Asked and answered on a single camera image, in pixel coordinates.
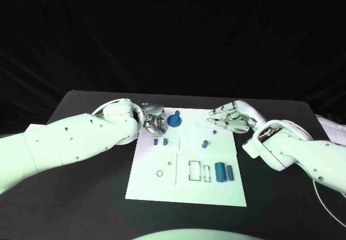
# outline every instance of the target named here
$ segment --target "white paper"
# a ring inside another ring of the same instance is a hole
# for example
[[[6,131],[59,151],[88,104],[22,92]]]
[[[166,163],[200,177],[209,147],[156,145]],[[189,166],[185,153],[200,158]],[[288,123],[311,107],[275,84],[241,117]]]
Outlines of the white paper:
[[[140,131],[125,199],[247,207],[234,133],[208,123],[210,110],[164,108],[166,115],[176,110],[182,118],[179,127],[167,126],[161,136],[144,129]],[[163,146],[163,138],[167,138],[167,146]],[[206,148],[202,148],[203,140],[209,142]],[[189,161],[200,162],[200,181],[189,180]],[[234,181],[216,182],[218,162],[232,166]],[[203,166],[209,166],[210,182],[205,182]]]

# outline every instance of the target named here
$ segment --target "table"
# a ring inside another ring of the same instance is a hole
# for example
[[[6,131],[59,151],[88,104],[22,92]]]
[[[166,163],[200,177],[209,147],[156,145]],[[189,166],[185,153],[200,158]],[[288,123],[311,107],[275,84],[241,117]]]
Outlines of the table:
[[[65,95],[48,123],[91,113],[120,98],[130,98],[138,104],[196,109],[213,109],[235,100],[74,90]],[[329,139],[309,104],[247,101],[268,119],[287,119],[316,140]],[[248,207],[125,199],[134,141],[85,161],[29,177],[0,196],[0,239],[128,240],[183,228],[223,230],[267,240],[345,239],[346,231],[323,209],[311,179],[300,167],[293,165],[278,172],[242,150],[251,134],[234,135]],[[336,199],[327,207],[340,212],[345,204],[340,194],[320,184],[317,189],[323,200]]]

